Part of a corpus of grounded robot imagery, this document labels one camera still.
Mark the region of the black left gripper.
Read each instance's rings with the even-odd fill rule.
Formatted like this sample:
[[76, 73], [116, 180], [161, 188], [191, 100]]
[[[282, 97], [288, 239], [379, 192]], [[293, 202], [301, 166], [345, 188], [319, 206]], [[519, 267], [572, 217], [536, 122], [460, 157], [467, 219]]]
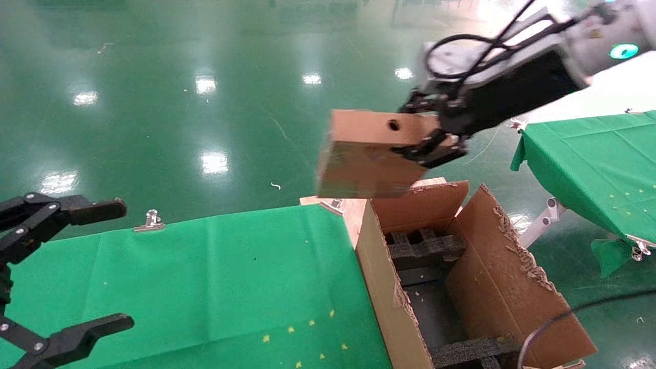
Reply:
[[[82, 195], [52, 198], [39, 192], [1, 204], [1, 273], [0, 313], [10, 304], [12, 279], [10, 267], [19, 264], [69, 225], [87, 225], [121, 219], [127, 206], [120, 198], [93, 202]], [[36, 334], [10, 318], [2, 316], [1, 337], [24, 351], [12, 368], [57, 368], [86, 359], [97, 341], [129, 330], [134, 320], [126, 314], [107, 317], [66, 327], [47, 338]]]

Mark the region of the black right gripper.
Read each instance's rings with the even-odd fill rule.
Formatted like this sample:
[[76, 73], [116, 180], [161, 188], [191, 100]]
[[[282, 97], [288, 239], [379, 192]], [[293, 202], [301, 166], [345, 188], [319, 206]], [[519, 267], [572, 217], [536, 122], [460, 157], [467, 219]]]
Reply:
[[438, 92], [413, 87], [399, 114], [438, 115], [440, 128], [392, 152], [426, 169], [468, 154], [468, 136], [584, 89], [584, 73], [562, 49], [497, 54], [474, 73], [477, 49], [438, 52]]

